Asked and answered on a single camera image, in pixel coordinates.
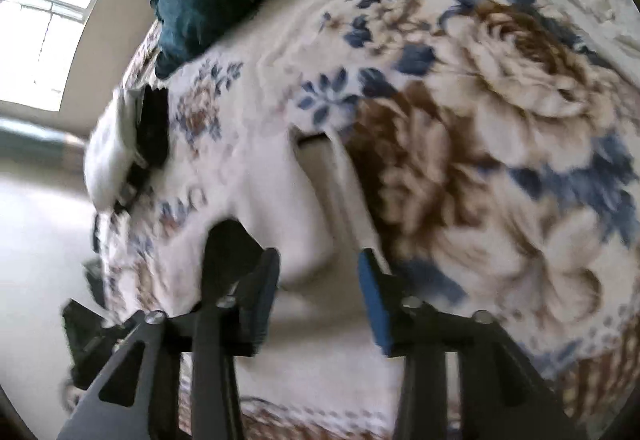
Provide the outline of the white gloved right hand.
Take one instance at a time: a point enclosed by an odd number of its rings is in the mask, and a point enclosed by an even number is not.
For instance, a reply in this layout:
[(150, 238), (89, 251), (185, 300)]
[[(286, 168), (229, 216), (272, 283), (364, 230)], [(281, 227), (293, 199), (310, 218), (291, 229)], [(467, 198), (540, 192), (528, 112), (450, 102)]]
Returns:
[(137, 145), (141, 101), (142, 91), (138, 88), (115, 88), (111, 102), (90, 135), (84, 178), (89, 198), (98, 212), (115, 206), (134, 165), (142, 168), (148, 165)]

